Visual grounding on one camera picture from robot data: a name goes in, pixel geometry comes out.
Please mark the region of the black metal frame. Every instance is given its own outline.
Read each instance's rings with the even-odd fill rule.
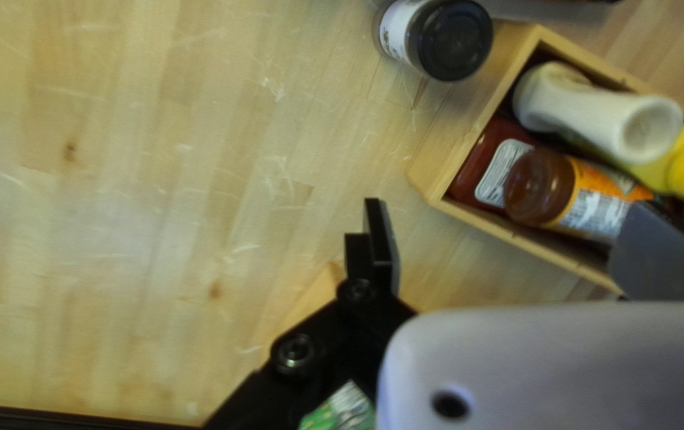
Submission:
[[[396,297],[399,258],[385,203],[366,199],[363,233],[345,235],[347,279],[337,298],[282,334],[204,430],[297,430],[347,381],[376,399],[379,365],[414,311]],[[114,418],[0,407],[0,430],[197,430]]]

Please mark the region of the wooden crate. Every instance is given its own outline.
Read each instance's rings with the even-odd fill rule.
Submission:
[[[606,260],[598,252],[557,234],[519,226],[445,196],[480,133],[534,54],[557,57],[576,66],[604,87],[654,93],[641,80],[539,24],[497,20],[494,25],[494,46],[486,64],[477,74],[451,89],[422,147],[414,156],[408,178],[433,207],[620,292],[607,276]]]

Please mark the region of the wooden table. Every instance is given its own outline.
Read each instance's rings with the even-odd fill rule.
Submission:
[[[0,1],[0,405],[203,421],[325,297],[366,196],[421,311],[590,293],[405,181],[435,110],[375,3]],[[486,4],[684,103],[684,0]]]

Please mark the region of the ketchup bottle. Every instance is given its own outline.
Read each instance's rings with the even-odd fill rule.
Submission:
[[[472,207],[505,214],[504,183],[512,165],[539,146],[519,124],[493,116],[482,131],[447,194]]]

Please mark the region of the screw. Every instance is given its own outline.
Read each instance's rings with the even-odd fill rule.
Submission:
[[[374,298],[374,288],[368,279],[349,279],[344,289],[345,298],[353,303],[361,303]]]
[[[289,373],[307,366],[315,355],[315,349],[306,334],[292,334],[278,346],[276,361]]]

